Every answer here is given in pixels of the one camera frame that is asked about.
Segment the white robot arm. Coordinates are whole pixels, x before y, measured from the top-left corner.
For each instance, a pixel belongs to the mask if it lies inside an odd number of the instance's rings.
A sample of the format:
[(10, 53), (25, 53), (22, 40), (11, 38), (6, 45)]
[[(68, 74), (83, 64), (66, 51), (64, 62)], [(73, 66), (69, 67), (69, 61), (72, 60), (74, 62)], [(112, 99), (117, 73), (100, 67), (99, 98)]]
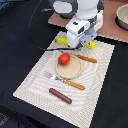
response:
[(67, 43), (82, 48), (103, 25), (104, 4), (100, 0), (48, 0), (53, 11), (48, 22), (67, 29)]

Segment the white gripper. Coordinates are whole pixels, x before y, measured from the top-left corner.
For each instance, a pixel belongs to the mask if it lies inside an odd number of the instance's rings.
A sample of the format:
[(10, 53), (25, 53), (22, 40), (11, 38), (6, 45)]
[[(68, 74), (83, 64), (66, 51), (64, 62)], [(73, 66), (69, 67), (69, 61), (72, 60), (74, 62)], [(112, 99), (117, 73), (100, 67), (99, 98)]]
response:
[(82, 48), (96, 36), (103, 25), (103, 11), (92, 19), (78, 19), (74, 16), (66, 25), (67, 43), (71, 48)]

